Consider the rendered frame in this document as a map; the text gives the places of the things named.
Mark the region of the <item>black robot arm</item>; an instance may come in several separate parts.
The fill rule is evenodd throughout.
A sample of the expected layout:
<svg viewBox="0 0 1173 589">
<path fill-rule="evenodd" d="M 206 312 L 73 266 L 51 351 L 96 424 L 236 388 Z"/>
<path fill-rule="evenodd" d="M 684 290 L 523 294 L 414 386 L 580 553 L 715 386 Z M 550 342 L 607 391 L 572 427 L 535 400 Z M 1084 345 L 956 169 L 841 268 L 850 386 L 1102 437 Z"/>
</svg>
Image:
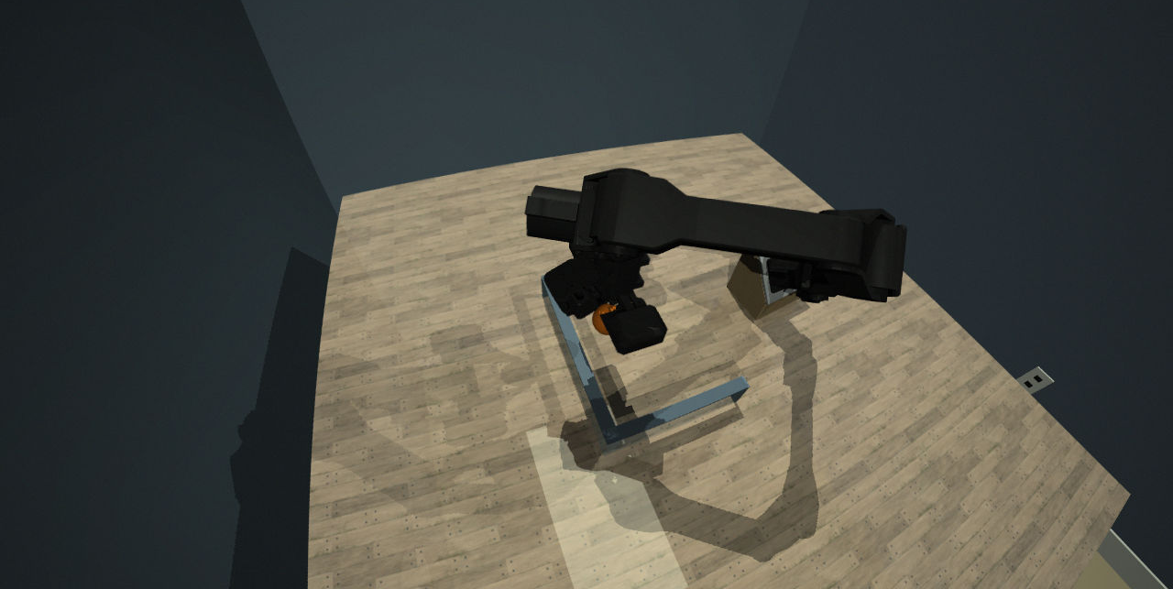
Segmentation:
<svg viewBox="0 0 1173 589">
<path fill-rule="evenodd" d="M 584 176 L 582 191 L 533 187 L 526 214 L 526 235 L 581 251 L 543 279 L 562 313 L 578 321 L 610 298 L 608 275 L 592 259 L 625 263 L 680 245 L 769 256 L 771 293 L 796 289 L 801 302 L 887 302 L 904 278 L 906 225 L 895 226 L 884 209 L 813 214 L 698 198 L 616 168 Z"/>
</svg>

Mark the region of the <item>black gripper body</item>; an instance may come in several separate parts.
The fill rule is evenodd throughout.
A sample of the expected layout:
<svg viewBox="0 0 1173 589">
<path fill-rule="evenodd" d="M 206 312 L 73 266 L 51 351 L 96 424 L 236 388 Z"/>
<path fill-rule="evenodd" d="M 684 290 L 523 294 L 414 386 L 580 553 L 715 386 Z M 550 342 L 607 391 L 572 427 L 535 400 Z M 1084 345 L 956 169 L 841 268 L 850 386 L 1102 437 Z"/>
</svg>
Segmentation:
<svg viewBox="0 0 1173 589">
<path fill-rule="evenodd" d="M 646 302 L 633 294 L 633 289 L 644 286 L 640 268 L 650 265 L 650 262 L 647 253 L 625 263 L 592 259 L 602 275 L 608 275 L 610 283 L 610 291 L 605 294 L 610 296 L 608 302 L 611 306 L 619 304 L 608 321 L 608 333 L 621 354 L 660 344 L 667 332 L 656 306 L 646 305 Z"/>
</svg>

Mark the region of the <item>orange-brown ball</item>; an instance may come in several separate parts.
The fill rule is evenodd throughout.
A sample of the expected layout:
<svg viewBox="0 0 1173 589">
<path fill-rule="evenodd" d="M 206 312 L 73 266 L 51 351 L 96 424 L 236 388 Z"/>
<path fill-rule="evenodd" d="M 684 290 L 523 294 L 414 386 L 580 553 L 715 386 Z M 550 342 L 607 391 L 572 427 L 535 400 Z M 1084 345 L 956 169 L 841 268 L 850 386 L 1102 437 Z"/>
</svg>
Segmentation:
<svg viewBox="0 0 1173 589">
<path fill-rule="evenodd" d="M 608 331 L 605 329 L 605 325 L 602 321 L 601 314 L 604 314 L 604 313 L 608 313 L 608 312 L 611 312 L 611 311 L 616 311 L 616 306 L 615 305 L 611 306 L 610 304 L 603 304 L 602 306 L 599 306 L 599 309 L 597 309 L 597 311 L 594 311 L 594 314 L 592 314 L 592 325 L 594 325 L 594 327 L 598 332 L 601 332 L 602 334 L 605 334 L 605 336 L 610 336 L 610 333 L 608 333 Z"/>
</svg>

